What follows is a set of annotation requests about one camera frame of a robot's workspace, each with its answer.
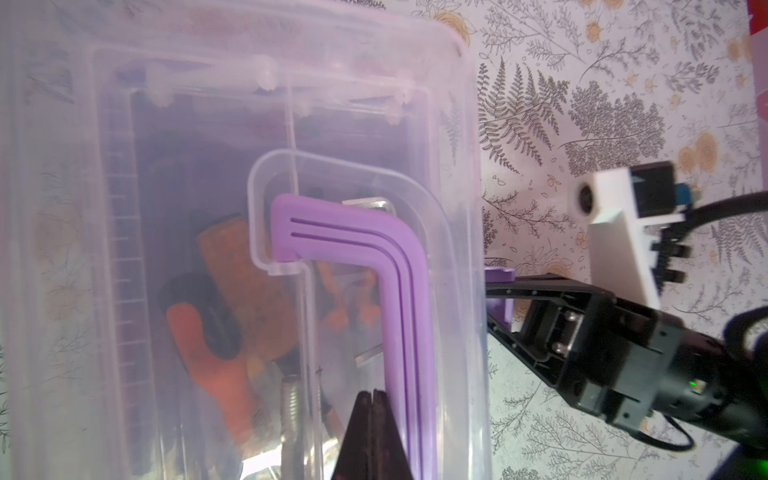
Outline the small orange black tool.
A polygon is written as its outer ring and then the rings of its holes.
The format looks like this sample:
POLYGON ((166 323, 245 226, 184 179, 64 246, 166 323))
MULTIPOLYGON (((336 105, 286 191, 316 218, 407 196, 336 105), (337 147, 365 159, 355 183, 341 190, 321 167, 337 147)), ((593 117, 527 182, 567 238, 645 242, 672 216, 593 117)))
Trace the small orange black tool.
POLYGON ((264 402, 251 386, 239 325, 212 278, 178 275, 160 288, 158 304, 185 370, 217 404, 234 444, 255 444, 264 402))

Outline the orange handle screwdriver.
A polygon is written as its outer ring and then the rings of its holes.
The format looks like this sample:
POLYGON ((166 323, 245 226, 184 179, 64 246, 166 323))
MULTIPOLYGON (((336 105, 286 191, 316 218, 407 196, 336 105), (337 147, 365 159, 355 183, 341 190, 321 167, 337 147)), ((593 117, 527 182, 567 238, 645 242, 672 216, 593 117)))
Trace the orange handle screwdriver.
POLYGON ((199 232, 195 240, 247 350, 264 361, 289 354, 299 335, 293 292, 282 279, 253 263, 246 220, 223 219, 199 232))

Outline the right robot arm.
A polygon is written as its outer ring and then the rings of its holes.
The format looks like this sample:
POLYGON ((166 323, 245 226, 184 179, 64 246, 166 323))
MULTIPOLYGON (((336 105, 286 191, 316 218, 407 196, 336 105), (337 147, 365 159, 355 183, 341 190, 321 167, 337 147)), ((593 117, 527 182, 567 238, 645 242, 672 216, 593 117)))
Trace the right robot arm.
POLYGON ((485 272, 489 333, 570 407, 624 431, 650 448, 694 449, 646 434, 661 415, 736 443, 718 479, 767 475, 767 344, 745 346, 767 317, 758 308, 734 317, 721 339, 677 317, 566 277, 485 272))

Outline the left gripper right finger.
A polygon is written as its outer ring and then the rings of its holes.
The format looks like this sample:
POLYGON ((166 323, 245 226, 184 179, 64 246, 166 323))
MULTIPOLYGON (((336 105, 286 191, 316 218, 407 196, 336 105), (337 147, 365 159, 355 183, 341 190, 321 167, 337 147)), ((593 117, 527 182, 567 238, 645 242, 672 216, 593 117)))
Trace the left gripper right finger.
POLYGON ((373 392, 373 478, 413 479, 389 398, 380 390, 373 392))

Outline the purple plastic tool box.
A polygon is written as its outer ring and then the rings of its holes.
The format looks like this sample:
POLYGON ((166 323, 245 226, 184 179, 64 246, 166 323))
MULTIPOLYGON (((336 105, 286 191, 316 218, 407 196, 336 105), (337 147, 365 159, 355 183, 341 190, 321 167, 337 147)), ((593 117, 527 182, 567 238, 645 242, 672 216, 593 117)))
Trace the purple plastic tool box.
POLYGON ((13 479, 491 471, 476 68, 340 1, 5 1, 13 479))

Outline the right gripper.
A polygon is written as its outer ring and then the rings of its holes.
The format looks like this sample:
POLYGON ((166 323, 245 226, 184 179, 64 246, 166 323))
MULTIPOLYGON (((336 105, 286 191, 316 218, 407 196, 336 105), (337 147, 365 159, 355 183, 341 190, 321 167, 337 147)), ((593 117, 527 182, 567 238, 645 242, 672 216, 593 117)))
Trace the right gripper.
POLYGON ((621 429, 653 412, 703 422, 725 408, 724 356, 677 317, 556 275, 487 281, 487 298, 529 301, 511 332, 487 331, 566 403, 621 429))

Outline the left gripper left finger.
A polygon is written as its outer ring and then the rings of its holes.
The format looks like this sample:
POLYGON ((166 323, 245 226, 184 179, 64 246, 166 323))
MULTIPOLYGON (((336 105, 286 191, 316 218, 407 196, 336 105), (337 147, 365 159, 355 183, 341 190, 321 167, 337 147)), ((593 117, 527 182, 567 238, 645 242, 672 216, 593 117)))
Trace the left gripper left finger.
POLYGON ((350 421, 333 471, 333 480, 373 478, 373 396, 361 391, 355 400, 350 421))

